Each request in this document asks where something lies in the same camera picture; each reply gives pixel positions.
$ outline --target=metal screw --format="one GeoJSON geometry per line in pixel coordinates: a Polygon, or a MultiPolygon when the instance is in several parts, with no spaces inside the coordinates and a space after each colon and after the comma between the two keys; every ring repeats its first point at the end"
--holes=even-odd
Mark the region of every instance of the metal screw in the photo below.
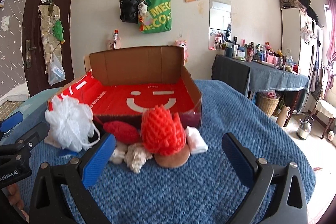
{"type": "Polygon", "coordinates": [[[295,162],[290,162],[289,163],[289,165],[290,165],[290,167],[292,167],[292,168],[297,168],[297,164],[295,163],[295,162]]]}
{"type": "Polygon", "coordinates": [[[267,160],[264,159],[264,158],[259,158],[259,159],[258,159],[258,162],[259,162],[260,164],[266,164],[266,163],[267,163],[267,160]]]}
{"type": "Polygon", "coordinates": [[[42,164],[41,164],[41,168],[42,169],[46,169],[48,167],[48,163],[47,162],[43,162],[42,164]]]}
{"type": "Polygon", "coordinates": [[[77,157],[72,158],[72,159],[70,160],[70,163],[71,163],[71,164],[77,164],[77,163],[79,163],[79,158],[77,158],[77,157]]]}

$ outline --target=blue textured bedspread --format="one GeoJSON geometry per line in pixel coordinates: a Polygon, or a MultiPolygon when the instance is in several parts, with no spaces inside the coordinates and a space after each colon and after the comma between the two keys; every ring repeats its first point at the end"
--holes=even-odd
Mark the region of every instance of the blue textured bedspread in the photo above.
{"type": "MultiPolygon", "coordinates": [[[[89,190],[113,224],[225,223],[248,191],[222,151],[221,139],[227,132],[232,132],[256,157],[264,157],[272,164],[297,162],[306,199],[310,200],[315,175],[290,137],[257,106],[225,83],[197,80],[196,84],[203,94],[200,132],[209,146],[208,152],[192,155],[177,169],[163,169],[149,160],[139,175],[125,164],[108,163],[97,184],[89,190]]],[[[14,129],[6,143],[14,142],[37,122],[43,121],[45,110],[45,105],[39,107],[14,129]]],[[[27,210],[40,164],[48,161],[57,165],[68,161],[58,158],[57,151],[44,143],[32,150],[33,175],[19,183],[27,210]]],[[[67,191],[66,197],[76,220],[83,223],[67,191]]],[[[271,191],[256,222],[261,220],[270,198],[271,191]]]]}

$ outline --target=round brown disc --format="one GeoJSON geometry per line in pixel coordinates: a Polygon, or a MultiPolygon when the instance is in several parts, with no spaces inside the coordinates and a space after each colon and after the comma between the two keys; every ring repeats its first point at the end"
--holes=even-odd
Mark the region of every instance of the round brown disc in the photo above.
{"type": "Polygon", "coordinates": [[[163,168],[177,168],[184,165],[190,156],[190,149],[187,144],[179,153],[171,156],[161,156],[159,154],[154,155],[156,163],[163,168]]]}

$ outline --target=green plush toy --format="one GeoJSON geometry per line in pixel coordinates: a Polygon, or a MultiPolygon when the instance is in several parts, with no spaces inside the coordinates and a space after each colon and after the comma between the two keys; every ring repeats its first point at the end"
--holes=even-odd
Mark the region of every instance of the green plush toy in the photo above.
{"type": "Polygon", "coordinates": [[[54,31],[54,37],[57,38],[63,44],[65,40],[63,39],[63,27],[62,22],[60,20],[56,20],[55,25],[53,26],[52,30],[54,31]]]}

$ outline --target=brown door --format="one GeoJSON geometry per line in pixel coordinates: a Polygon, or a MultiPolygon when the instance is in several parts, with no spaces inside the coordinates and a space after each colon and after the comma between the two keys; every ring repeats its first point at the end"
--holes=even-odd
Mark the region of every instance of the brown door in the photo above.
{"type": "Polygon", "coordinates": [[[64,29],[63,38],[65,43],[62,48],[62,63],[66,79],[52,86],[48,83],[48,74],[45,74],[46,64],[44,62],[44,51],[41,37],[41,19],[38,6],[41,0],[26,0],[25,11],[22,21],[22,57],[24,60],[24,69],[30,96],[39,93],[42,90],[62,87],[74,79],[72,69],[71,49],[70,49],[70,3],[71,0],[53,0],[60,9],[60,20],[64,29]],[[26,60],[26,40],[31,40],[30,50],[31,67],[27,68],[26,60]]]}

